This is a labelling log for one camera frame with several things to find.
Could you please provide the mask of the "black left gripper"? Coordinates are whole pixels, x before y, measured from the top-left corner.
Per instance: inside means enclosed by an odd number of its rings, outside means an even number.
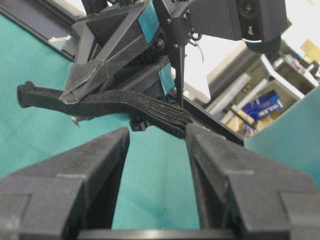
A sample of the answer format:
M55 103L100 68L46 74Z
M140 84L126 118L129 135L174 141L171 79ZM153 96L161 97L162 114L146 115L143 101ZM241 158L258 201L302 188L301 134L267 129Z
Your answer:
M114 90L164 99L185 70L193 34L190 0L84 0L87 13L72 26L78 50L60 100L79 103L114 75L132 75Z

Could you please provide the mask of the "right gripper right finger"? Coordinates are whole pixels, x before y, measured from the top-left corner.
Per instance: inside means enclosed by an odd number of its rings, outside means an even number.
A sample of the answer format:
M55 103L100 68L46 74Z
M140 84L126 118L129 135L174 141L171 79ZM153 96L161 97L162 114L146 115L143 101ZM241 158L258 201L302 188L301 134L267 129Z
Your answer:
M186 126L200 227L237 240L317 240L320 189L306 173Z

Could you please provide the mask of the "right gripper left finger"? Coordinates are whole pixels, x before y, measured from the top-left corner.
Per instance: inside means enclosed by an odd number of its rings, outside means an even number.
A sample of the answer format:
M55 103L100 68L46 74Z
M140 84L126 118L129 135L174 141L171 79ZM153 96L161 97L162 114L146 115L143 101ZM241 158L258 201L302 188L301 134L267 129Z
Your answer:
M130 146L127 127L14 171L0 182L3 240L75 240L113 225Z

